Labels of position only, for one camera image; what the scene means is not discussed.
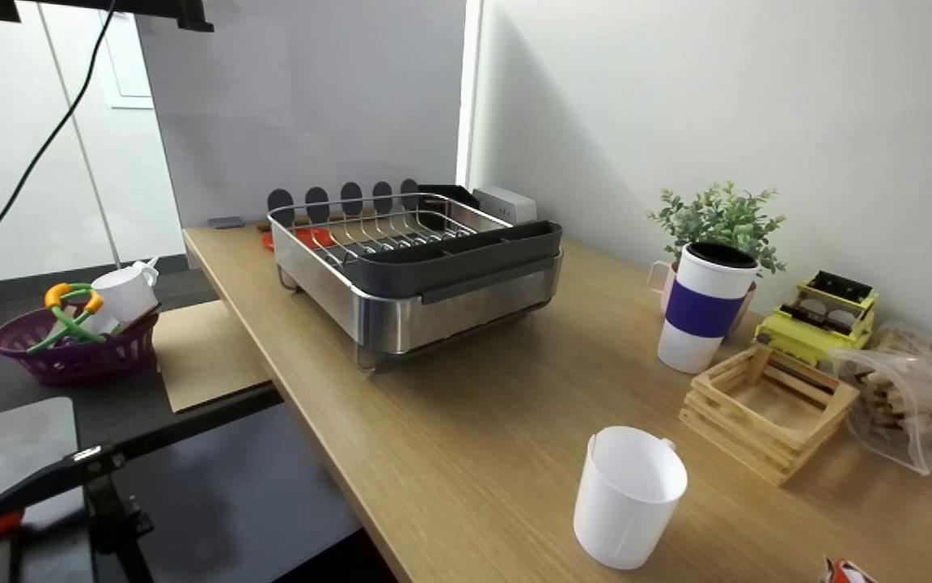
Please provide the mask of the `purple plastic basket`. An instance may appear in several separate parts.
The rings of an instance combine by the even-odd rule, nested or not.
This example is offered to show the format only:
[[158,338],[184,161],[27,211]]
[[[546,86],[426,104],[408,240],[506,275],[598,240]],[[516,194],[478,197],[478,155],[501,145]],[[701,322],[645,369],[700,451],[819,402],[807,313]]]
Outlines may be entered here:
[[52,347],[38,347],[38,339],[55,328],[55,318],[48,312],[27,312],[0,323],[0,358],[20,364],[42,387],[118,378],[154,359],[154,323],[158,313],[150,312],[104,345],[57,339]]

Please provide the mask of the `small wooden crate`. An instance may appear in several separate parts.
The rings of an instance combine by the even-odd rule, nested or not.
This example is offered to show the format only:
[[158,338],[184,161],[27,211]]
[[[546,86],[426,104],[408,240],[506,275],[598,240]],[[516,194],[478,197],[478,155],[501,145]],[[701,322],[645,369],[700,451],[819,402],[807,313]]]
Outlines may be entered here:
[[784,485],[838,434],[855,402],[848,382],[770,347],[746,347],[689,382],[679,421]]

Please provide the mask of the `green and yellow toys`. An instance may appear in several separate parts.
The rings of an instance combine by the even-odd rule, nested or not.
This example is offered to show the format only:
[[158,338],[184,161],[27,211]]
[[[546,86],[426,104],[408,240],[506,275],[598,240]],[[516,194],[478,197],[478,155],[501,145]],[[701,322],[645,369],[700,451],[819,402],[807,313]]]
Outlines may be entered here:
[[57,281],[42,296],[42,307],[55,318],[52,332],[31,345],[31,353],[61,345],[100,345],[87,322],[104,307],[104,298],[84,281]]

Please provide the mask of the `cardboard sheet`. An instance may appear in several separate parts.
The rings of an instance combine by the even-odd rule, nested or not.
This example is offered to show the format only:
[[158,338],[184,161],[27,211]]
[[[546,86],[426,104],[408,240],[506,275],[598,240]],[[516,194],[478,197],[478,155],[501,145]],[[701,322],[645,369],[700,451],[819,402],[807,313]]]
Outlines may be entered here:
[[172,411],[190,411],[269,378],[258,351],[223,302],[164,312],[152,347]]

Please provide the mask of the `white cup with blue band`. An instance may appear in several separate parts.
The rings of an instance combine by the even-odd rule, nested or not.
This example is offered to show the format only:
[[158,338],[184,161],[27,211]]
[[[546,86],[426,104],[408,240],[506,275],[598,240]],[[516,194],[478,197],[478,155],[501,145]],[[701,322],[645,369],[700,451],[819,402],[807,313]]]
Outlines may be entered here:
[[757,264],[726,243],[689,243],[675,264],[656,359],[675,373],[701,373],[757,275]]

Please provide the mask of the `steel and black dish rack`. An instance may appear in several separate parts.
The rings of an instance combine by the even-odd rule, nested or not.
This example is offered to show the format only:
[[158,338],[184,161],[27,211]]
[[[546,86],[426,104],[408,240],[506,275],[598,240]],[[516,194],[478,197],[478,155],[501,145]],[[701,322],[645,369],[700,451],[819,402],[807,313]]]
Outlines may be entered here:
[[[361,366],[471,338],[557,296],[562,226],[508,224],[453,185],[274,187],[266,222],[277,281],[303,291]],[[336,248],[309,250],[282,233],[293,226],[327,226]]]

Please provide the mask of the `white cup in basket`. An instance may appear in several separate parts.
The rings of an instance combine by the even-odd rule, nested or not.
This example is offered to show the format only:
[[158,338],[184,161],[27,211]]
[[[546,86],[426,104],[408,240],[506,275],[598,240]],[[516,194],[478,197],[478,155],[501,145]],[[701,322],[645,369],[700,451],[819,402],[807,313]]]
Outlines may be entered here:
[[152,264],[129,264],[90,281],[100,298],[100,312],[87,322],[93,335],[118,335],[143,313],[158,307],[154,296],[158,268]]

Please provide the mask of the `white rectangular box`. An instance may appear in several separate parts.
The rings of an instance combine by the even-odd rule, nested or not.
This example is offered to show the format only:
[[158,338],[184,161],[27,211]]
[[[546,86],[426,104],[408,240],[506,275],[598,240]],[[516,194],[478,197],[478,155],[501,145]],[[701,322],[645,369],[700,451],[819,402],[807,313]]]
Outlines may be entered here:
[[516,190],[508,187],[474,187],[478,203],[508,222],[508,224],[526,224],[538,218],[538,203]]

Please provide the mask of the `white plastic mug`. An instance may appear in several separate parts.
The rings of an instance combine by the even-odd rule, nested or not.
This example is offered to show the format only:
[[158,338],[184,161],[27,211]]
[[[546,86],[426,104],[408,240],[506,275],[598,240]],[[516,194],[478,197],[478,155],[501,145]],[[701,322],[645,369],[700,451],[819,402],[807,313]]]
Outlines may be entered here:
[[610,426],[590,439],[574,539],[602,566],[637,572],[649,560],[689,473],[667,439]]

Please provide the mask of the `green plant in pink pot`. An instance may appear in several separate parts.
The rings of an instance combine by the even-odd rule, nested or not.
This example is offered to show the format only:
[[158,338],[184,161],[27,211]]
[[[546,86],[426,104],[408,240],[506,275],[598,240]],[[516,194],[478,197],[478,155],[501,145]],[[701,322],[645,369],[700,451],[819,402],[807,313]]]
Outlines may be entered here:
[[787,218],[772,215],[770,201],[770,190],[743,190],[735,183],[708,185],[697,194],[662,187],[659,207],[649,215],[667,233],[662,250],[669,256],[669,264],[659,266],[659,296],[669,296],[674,268],[689,243],[726,243],[746,253],[760,275],[784,274],[787,264],[780,261],[772,237]]

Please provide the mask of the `clear plastic bag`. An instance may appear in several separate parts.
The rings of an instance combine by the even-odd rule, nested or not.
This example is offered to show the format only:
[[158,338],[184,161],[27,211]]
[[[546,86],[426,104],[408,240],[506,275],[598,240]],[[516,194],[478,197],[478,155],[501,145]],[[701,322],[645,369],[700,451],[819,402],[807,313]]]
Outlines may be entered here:
[[932,338],[883,323],[867,351],[838,351],[833,369],[856,389],[848,430],[870,455],[932,478]]

